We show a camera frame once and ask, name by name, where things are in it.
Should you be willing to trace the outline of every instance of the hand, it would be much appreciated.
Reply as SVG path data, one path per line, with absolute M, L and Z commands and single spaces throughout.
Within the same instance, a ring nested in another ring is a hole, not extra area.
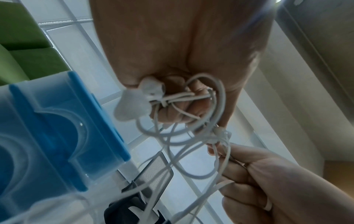
M 234 223 L 354 223 L 354 200 L 321 177 L 266 149 L 232 145 L 231 150 L 247 167 L 229 161 L 219 180 L 235 181 L 220 190 Z M 267 197 L 270 212 L 263 210 Z
M 227 100 L 219 125 L 226 127 L 237 98 L 258 65 L 274 19 L 275 0 L 90 0 L 97 35 L 119 81 L 137 87 L 153 75 L 168 94 L 206 72 L 225 86 Z M 201 80 L 209 87 L 209 80 Z M 205 89 L 190 87 L 197 94 Z M 199 116 L 208 100 L 177 106 Z M 159 121 L 189 122 L 174 108 Z

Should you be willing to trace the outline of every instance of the blue plastic box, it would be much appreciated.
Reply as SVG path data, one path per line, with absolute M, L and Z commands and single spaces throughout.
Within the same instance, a ring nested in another ring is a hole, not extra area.
M 0 221 L 85 191 L 129 159 L 75 72 L 0 87 Z

